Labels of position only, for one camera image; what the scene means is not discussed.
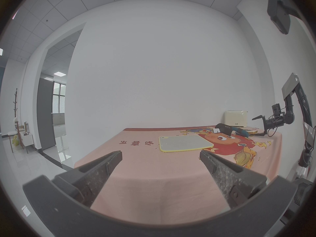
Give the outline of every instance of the window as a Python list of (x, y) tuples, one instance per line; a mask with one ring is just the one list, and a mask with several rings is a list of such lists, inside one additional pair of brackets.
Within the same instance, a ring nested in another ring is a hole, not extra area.
[(65, 113), (66, 85), (54, 82), (52, 113)]

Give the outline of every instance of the white cabinet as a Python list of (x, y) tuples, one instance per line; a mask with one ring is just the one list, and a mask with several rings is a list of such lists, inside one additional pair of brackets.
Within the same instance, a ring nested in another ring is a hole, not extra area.
[(32, 134), (29, 133), (28, 135), (23, 135), (23, 132), (20, 132), (20, 135), (21, 135), (23, 146), (26, 147), (26, 146), (30, 146), (34, 144)]

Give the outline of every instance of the cartoon character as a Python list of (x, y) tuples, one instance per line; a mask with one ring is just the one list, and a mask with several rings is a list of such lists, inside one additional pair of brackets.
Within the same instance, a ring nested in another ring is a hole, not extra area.
[(195, 132), (199, 136), (214, 144), (213, 148), (206, 148), (210, 152), (218, 155), (234, 155), (236, 164), (251, 168), (256, 151), (252, 150), (255, 145), (267, 148), (265, 143), (258, 143), (239, 135), (228, 136), (223, 133), (213, 133), (208, 129), (190, 129), (189, 132)]

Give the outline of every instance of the yellow bag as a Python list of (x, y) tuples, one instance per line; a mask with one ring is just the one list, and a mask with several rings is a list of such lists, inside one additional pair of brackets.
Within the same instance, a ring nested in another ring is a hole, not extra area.
[(14, 135), (13, 136), (13, 139), (12, 139), (12, 144), (14, 144), (15, 146), (17, 146), (19, 144), (19, 138), (18, 138), (18, 135)]

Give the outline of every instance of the ceiling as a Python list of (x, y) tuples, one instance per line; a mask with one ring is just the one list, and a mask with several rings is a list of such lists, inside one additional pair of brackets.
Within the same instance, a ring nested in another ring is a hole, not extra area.
[[(0, 48), (0, 66), (8, 58), (26, 63), (35, 49), (54, 30), (75, 16), (118, 0), (26, 0), (5, 31)], [(187, 0), (218, 10), (238, 20), (242, 14), (236, 8), (241, 0)]]
[[(81, 34), (81, 31), (77, 31), (68, 37), (64, 38), (56, 45), (52, 46), (46, 54), (45, 61), (42, 67), (42, 73), (48, 76), (54, 77), (55, 81), (67, 82), (68, 69), (70, 60), (74, 52), (75, 46)], [(63, 77), (54, 75), (56, 72), (66, 74)]]

